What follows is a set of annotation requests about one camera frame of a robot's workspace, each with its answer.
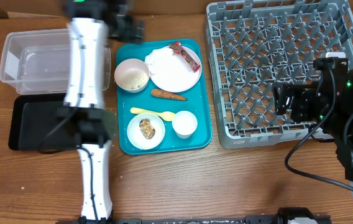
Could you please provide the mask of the white cup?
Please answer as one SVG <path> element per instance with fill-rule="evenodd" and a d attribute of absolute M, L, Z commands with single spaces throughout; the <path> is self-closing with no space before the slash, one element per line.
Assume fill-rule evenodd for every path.
<path fill-rule="evenodd" d="M 172 120 L 172 128 L 179 138 L 189 138 L 197 129 L 198 120 L 189 111 L 179 111 Z"/>

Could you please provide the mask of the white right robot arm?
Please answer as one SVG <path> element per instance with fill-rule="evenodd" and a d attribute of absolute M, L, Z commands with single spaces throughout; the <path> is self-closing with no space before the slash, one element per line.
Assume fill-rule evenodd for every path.
<path fill-rule="evenodd" d="M 291 110 L 290 118 L 294 122 L 316 122 L 304 140 L 311 138 L 317 129 L 332 136 L 337 159 L 350 183 L 343 184 L 293 168 L 289 164 L 290 157 L 303 145 L 302 142 L 287 154 L 285 167 L 295 174 L 350 190 L 353 195 L 353 70 L 323 68 L 318 82 L 309 85 L 274 83 L 272 90 L 276 114 Z"/>

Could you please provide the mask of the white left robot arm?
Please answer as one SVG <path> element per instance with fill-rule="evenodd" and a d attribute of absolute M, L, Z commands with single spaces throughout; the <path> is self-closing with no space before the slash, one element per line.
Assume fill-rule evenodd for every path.
<path fill-rule="evenodd" d="M 104 48 L 108 39 L 140 43 L 141 21 L 128 15 L 130 1 L 65 1 L 69 18 L 70 79 L 57 128 L 71 127 L 73 145 L 81 161 L 83 206 L 78 223 L 110 223 L 109 153 L 114 116 L 103 96 Z"/>

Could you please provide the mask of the pink bowl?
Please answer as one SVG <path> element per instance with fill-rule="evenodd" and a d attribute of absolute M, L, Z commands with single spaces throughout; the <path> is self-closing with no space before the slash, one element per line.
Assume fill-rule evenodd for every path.
<path fill-rule="evenodd" d="M 114 79 L 122 90 L 137 93 L 142 91 L 149 83 L 149 68 L 143 61 L 130 58 L 116 67 Z"/>

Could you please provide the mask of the large white plate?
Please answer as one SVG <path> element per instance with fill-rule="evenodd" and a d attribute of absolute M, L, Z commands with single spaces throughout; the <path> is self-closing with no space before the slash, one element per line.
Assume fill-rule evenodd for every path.
<path fill-rule="evenodd" d="M 172 93 L 179 93 L 193 88 L 201 78 L 203 71 L 201 59 L 190 48 L 183 46 L 201 66 L 197 72 L 194 72 L 181 55 L 174 54 L 170 47 L 163 48 L 170 49 L 172 54 L 168 58 L 164 71 L 156 74 L 150 73 L 151 80 L 158 88 Z"/>

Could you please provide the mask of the red snack wrapper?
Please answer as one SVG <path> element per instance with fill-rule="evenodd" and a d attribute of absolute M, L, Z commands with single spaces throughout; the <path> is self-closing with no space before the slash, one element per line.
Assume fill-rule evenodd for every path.
<path fill-rule="evenodd" d="M 174 54 L 181 55 L 185 61 L 188 63 L 192 71 L 197 72 L 200 69 L 198 62 L 183 48 L 180 41 L 176 41 L 168 45 Z"/>

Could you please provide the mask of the rice grains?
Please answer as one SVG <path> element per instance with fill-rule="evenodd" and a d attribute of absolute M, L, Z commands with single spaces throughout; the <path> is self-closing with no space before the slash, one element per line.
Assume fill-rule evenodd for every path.
<path fill-rule="evenodd" d="M 149 78 L 143 70 L 128 70 L 121 78 L 121 87 L 126 90 L 138 90 L 142 88 Z"/>

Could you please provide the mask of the white tissue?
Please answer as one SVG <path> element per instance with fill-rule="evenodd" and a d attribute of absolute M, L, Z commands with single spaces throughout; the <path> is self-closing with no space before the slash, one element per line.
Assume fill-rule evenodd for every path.
<path fill-rule="evenodd" d="M 148 66 L 150 73 L 156 74 L 166 69 L 167 61 L 171 56 L 171 50 L 168 48 L 161 48 L 153 50 L 145 57 L 145 64 Z"/>

